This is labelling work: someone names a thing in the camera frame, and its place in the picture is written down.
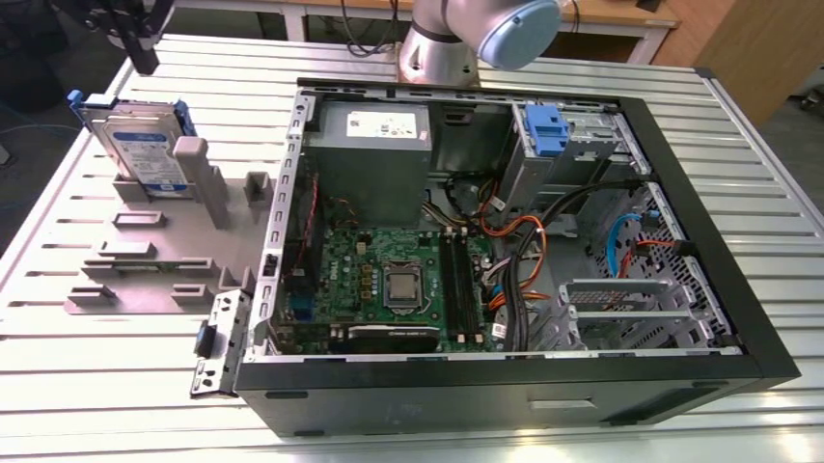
green circuit board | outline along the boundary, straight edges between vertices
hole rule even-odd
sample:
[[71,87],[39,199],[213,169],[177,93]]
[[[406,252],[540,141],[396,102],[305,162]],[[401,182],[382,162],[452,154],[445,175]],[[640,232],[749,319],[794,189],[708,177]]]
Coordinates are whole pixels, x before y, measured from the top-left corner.
[[[386,323],[441,329],[444,352],[478,352],[492,348],[488,327],[482,342],[448,338],[448,314],[441,275],[441,235],[436,231],[334,230],[326,232],[321,264],[321,288],[313,304],[313,324]],[[473,265],[489,258],[485,237],[468,237]],[[421,306],[393,311],[385,304],[386,273],[396,269],[420,275]],[[478,320],[484,324],[480,290],[476,293]],[[303,342],[305,354],[323,353],[317,342]]]

metal panel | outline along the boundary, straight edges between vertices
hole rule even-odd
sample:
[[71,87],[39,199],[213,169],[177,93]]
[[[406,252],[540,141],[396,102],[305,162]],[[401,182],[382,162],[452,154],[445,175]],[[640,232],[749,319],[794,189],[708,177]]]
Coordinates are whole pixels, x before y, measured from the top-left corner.
[[[123,97],[183,97],[226,177],[277,173],[298,76],[389,81],[392,56],[339,45],[166,36],[155,77],[119,73]],[[713,214],[804,376],[644,428],[546,429],[282,441],[239,400],[189,399],[202,316],[66,315],[78,262],[118,205],[115,167],[83,134],[0,260],[0,454],[68,461],[556,459],[810,461],[824,454],[824,242],[804,194],[777,173],[729,102],[692,69],[540,60],[520,72],[482,66],[484,85],[641,96]]]

cable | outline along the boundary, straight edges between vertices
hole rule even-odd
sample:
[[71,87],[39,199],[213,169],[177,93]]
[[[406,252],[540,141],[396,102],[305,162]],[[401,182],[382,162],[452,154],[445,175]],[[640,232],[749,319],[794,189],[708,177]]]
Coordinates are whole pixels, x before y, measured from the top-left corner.
[[314,213],[318,209],[318,174],[314,175],[314,179],[311,183],[313,183],[311,209],[309,210],[309,217],[306,218],[305,239],[303,239],[303,242],[301,243],[301,251],[298,252],[298,258],[295,259],[295,266],[293,267],[293,273],[295,272],[295,269],[298,269],[298,267],[301,266],[301,263],[305,258],[306,242],[309,241],[309,234],[311,233],[311,222],[314,219]]
[[341,16],[343,18],[343,30],[346,31],[346,35],[349,36],[349,43],[346,47],[349,48],[349,53],[357,58],[369,58],[377,53],[382,53],[382,48],[386,45],[386,40],[389,39],[389,35],[396,32],[398,28],[398,0],[389,0],[392,5],[392,18],[389,20],[389,26],[384,31],[384,35],[381,36],[381,40],[373,49],[367,49],[358,39],[355,39],[354,34],[351,33],[351,28],[349,27],[349,13],[346,12],[346,0],[341,0]]
[[[526,299],[529,301],[546,301],[546,300],[552,299],[552,296],[549,294],[542,294],[540,292],[525,292],[524,293],[524,299]],[[496,311],[496,310],[501,309],[504,304],[505,304],[504,300],[494,300],[493,299],[489,302],[489,309],[492,311]]]
[[464,222],[461,219],[449,217],[441,210],[441,208],[437,207],[433,203],[425,201],[421,207],[424,211],[433,216],[433,219],[436,219],[438,223],[445,227],[456,227],[457,229],[460,229],[466,225],[466,222]]
[[481,282],[485,285],[490,285],[492,284],[492,277],[494,276],[496,273],[498,273],[498,271],[501,271],[501,269],[504,268],[504,266],[510,263],[509,258],[501,260],[498,263],[496,263],[492,268],[489,270],[486,270],[484,272],[484,276],[481,278]]
[[572,21],[572,33],[579,34],[581,30],[581,9],[579,8],[579,0],[572,0],[572,7],[576,11]]
[[[635,245],[636,246],[651,246],[651,245],[675,246],[675,241],[659,241],[657,239],[643,239],[641,241],[635,243]],[[633,258],[632,248],[629,248],[627,250],[627,254],[624,255],[624,258],[621,259],[621,270],[619,271],[616,278],[627,278],[627,273],[629,271],[629,264],[632,263],[632,258]]]
[[525,254],[529,248],[529,243],[534,237],[534,233],[538,230],[542,230],[544,227],[546,227],[556,220],[557,216],[564,212],[564,210],[579,200],[585,198],[589,194],[604,189],[633,189],[643,186],[644,181],[645,180],[641,179],[604,181],[600,183],[581,186],[574,190],[569,191],[556,200],[556,202],[553,203],[553,205],[550,205],[544,214],[541,214],[541,226],[530,227],[529,231],[521,238],[520,245],[512,256],[510,263],[506,266],[504,274],[504,296],[506,298],[508,317],[512,314],[512,316],[516,318],[512,322],[509,321],[510,318],[508,318],[508,324],[510,324],[510,326],[514,325],[520,333],[517,337],[513,336],[513,348],[524,350],[528,348],[526,336],[529,319],[526,318],[526,305],[520,291],[521,282],[518,281],[518,266],[520,257]]
[[23,119],[24,121],[27,121],[28,124],[36,125],[36,126],[42,127],[47,132],[50,132],[50,133],[52,133],[55,135],[62,135],[60,132],[58,132],[56,130],[52,130],[52,128],[56,128],[56,126],[55,127],[50,127],[48,126],[50,124],[39,123],[32,118],[26,116],[20,111],[18,111],[15,108],[12,108],[12,106],[10,106],[2,99],[0,99],[0,109],[7,111],[12,116],[18,117],[19,119]]
[[75,133],[80,133],[80,129],[78,127],[72,127],[71,125],[59,125],[56,123],[32,123],[30,125],[19,125],[18,127],[7,128],[0,132],[0,135],[6,135],[7,133],[15,132],[18,130],[23,130],[26,128],[39,128],[46,130],[47,132],[55,135],[63,135],[59,132],[50,130],[51,128],[62,128],[64,130],[72,130]]
[[493,182],[493,178],[490,178],[484,183],[481,189],[478,190],[478,201],[482,204],[481,204],[481,207],[478,208],[478,211],[472,214],[464,211],[464,209],[461,208],[461,204],[458,203],[458,200],[454,197],[454,194],[453,194],[454,193],[454,182],[461,179],[485,178],[485,177],[490,177],[492,175],[493,175],[492,173],[484,173],[484,172],[472,172],[472,173],[464,173],[464,174],[454,173],[449,176],[448,181],[445,182],[445,185],[444,185],[444,193],[445,193],[445,196],[448,197],[448,202],[449,202],[449,205],[452,206],[452,209],[458,214],[458,216],[466,221],[470,227],[474,229],[477,229],[478,226],[476,225],[473,220],[480,218],[484,215],[484,207],[486,203],[482,200],[482,197],[484,197],[482,191],[486,189],[489,184]]
[[[331,29],[333,33],[335,34],[335,37],[339,40],[343,40],[343,42],[347,42],[349,38],[346,37],[346,34],[337,27],[338,24],[343,24],[343,20],[342,19],[334,19],[333,17],[327,17],[327,16],[318,16],[318,17],[321,18],[321,21],[323,22],[323,25],[329,29]],[[358,41],[361,41],[367,36],[370,31],[373,30],[373,27],[376,26],[376,23],[377,23],[377,19],[370,19],[369,24],[362,29],[361,34],[358,34],[358,37],[357,37]]]
[[641,220],[641,216],[633,213],[624,214],[616,219],[616,222],[613,222],[613,226],[609,228],[609,233],[607,233],[607,269],[609,270],[609,275],[612,277],[619,276],[619,263],[616,262],[616,241],[619,240],[619,233],[621,233],[621,226],[629,220]]

cpu socket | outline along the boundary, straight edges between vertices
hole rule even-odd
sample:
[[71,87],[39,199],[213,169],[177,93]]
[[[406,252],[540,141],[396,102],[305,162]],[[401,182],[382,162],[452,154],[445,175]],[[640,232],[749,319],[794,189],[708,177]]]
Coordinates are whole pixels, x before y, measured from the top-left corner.
[[384,266],[384,307],[409,315],[422,307],[424,287],[417,262],[392,262]]

ventilation holes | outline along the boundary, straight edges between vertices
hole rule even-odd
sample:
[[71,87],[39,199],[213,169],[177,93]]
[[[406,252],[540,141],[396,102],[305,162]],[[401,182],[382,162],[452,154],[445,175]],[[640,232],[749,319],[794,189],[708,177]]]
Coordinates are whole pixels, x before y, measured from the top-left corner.
[[663,331],[664,331],[664,327],[659,326],[653,331],[651,331],[647,335],[644,335],[644,338],[641,338],[629,348],[637,349],[639,347],[641,347],[647,342],[652,340],[652,338],[660,335]]

